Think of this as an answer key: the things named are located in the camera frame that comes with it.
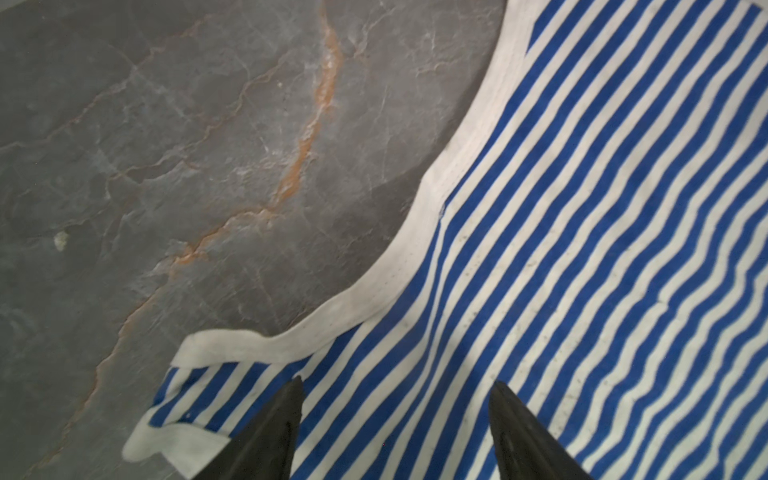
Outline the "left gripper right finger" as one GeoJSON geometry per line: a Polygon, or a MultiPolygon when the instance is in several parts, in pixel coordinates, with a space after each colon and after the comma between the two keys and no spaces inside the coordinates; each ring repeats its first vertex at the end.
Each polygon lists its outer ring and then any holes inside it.
{"type": "Polygon", "coordinates": [[[508,385],[494,382],[488,409],[501,479],[591,479],[508,385]]]}

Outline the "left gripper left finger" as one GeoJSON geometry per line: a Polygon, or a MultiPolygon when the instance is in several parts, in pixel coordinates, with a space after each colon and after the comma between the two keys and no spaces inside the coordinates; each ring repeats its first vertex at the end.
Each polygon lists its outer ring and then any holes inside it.
{"type": "Polygon", "coordinates": [[[283,385],[195,480],[288,479],[304,398],[301,378],[283,385]]]}

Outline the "blue white striped tank top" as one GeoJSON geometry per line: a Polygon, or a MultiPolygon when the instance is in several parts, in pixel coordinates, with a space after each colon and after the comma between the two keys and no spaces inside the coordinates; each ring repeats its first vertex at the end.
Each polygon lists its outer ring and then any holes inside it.
{"type": "Polygon", "coordinates": [[[595,479],[765,478],[766,3],[509,2],[384,254],[186,337],[123,458],[191,478],[295,377],[296,479],[496,479],[496,382],[595,479]]]}

